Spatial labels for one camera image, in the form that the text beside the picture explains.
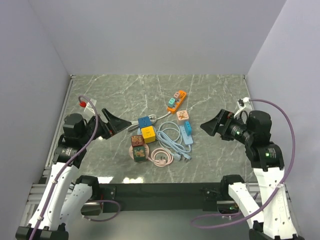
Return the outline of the red-brown cube socket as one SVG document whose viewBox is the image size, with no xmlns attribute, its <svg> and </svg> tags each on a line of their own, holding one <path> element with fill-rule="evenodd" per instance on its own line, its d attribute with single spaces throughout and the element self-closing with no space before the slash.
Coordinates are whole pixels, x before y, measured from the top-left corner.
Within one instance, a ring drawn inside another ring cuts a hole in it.
<svg viewBox="0 0 320 240">
<path fill-rule="evenodd" d="M 141 147 L 143 146 L 144 143 L 144 138 L 142 135 L 133 135 L 131 136 L 131 146 L 134 147 Z"/>
</svg>

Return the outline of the bright blue plug adapter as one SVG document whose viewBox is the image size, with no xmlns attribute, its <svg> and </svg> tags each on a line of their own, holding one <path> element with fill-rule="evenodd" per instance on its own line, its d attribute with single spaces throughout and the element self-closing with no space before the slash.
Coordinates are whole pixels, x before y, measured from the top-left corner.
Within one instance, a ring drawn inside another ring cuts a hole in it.
<svg viewBox="0 0 320 240">
<path fill-rule="evenodd" d="M 185 121 L 183 126 L 184 126 L 184 130 L 186 132 L 186 135 L 190 136 L 192 134 L 192 127 L 191 127 L 190 122 L 189 121 Z"/>
</svg>

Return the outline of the pink round socket base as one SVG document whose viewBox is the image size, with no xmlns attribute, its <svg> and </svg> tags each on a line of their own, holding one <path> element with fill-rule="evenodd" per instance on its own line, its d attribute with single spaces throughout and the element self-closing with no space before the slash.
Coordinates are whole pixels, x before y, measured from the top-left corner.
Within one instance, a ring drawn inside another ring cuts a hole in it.
<svg viewBox="0 0 320 240">
<path fill-rule="evenodd" d="M 144 147 L 144 152 L 145 152 L 145 157 L 144 157 L 143 161 L 147 161 L 148 157 L 150 155 L 150 148 L 147 144 L 144 144 L 143 147 Z M 136 161 L 134 158 L 134 148 L 132 146 L 129 147 L 128 154 L 134 161 Z"/>
</svg>

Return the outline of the blue cube socket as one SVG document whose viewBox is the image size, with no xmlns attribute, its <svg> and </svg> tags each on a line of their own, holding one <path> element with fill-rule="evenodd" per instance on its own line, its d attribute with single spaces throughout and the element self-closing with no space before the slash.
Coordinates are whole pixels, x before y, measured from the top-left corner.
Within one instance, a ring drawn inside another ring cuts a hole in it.
<svg viewBox="0 0 320 240">
<path fill-rule="evenodd" d="M 140 129 L 152 126 L 152 122 L 149 116 L 144 116 L 138 119 L 138 125 Z"/>
</svg>

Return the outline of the light blue power strip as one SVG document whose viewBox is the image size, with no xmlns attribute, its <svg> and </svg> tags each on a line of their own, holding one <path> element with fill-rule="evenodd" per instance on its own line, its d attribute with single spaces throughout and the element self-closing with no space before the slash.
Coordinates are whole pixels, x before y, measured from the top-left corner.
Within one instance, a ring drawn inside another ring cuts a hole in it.
<svg viewBox="0 0 320 240">
<path fill-rule="evenodd" d="M 185 145 L 192 145 L 194 143 L 192 136 L 187 136 L 186 132 L 185 132 L 185 128 L 183 125 L 179 126 L 181 135 L 182 135 L 182 139 L 184 141 Z"/>
</svg>

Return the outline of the yellow cube socket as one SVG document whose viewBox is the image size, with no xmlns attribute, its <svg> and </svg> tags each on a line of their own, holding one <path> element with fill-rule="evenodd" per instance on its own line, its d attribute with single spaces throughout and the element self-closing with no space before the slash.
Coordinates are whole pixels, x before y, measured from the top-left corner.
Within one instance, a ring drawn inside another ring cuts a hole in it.
<svg viewBox="0 0 320 240">
<path fill-rule="evenodd" d="M 141 134 L 146 144 L 156 141 L 156 132 L 153 126 L 143 127 L 141 129 Z"/>
</svg>

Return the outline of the peach cube socket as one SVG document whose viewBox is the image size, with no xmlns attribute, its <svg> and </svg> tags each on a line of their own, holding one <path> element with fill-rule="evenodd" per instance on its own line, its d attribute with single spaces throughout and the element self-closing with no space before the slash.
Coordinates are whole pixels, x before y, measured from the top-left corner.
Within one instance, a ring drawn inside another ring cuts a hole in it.
<svg viewBox="0 0 320 240">
<path fill-rule="evenodd" d="M 185 124 L 185 122 L 189 121 L 189 114 L 186 110 L 180 110 L 176 112 L 176 120 L 177 125 L 182 126 Z"/>
</svg>

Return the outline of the dark green cube socket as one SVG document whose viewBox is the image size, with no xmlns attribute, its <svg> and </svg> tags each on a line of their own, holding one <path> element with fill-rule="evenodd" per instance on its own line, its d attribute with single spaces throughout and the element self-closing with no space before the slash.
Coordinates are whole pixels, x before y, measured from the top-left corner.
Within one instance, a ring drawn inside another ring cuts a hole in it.
<svg viewBox="0 0 320 240">
<path fill-rule="evenodd" d="M 133 147 L 132 153 L 133 153 L 133 160 L 136 163 L 145 162 L 147 160 L 146 150 L 144 146 Z"/>
</svg>

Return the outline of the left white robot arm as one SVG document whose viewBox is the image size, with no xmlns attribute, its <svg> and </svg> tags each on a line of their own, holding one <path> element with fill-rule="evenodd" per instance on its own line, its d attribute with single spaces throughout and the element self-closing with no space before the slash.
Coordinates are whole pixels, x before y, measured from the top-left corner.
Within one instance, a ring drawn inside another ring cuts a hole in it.
<svg viewBox="0 0 320 240">
<path fill-rule="evenodd" d="M 91 141 L 109 139 L 131 126 L 131 122 L 102 109 L 107 122 L 99 115 L 86 121 L 79 113 L 65 117 L 63 134 L 54 151 L 50 177 L 36 211 L 26 226 L 18 227 L 18 240 L 67 240 L 68 227 L 86 202 L 101 203 L 102 194 L 97 177 L 82 175 L 70 189 Z"/>
</svg>

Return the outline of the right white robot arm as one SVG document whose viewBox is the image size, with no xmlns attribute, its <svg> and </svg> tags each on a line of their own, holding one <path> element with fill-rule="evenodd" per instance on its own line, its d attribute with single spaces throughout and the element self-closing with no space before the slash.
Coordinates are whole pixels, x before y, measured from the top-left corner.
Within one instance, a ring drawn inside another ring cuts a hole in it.
<svg viewBox="0 0 320 240">
<path fill-rule="evenodd" d="M 245 154 L 257 178 L 261 206 L 248 192 L 239 175 L 224 176 L 219 193 L 233 199 L 249 226 L 251 240 L 301 240 L 292 222 L 284 177 L 287 175 L 283 154 L 271 138 L 271 116 L 259 110 L 251 111 L 246 122 L 227 110 L 201 124 L 208 135 L 219 134 L 222 140 L 236 140 L 245 146 Z"/>
</svg>

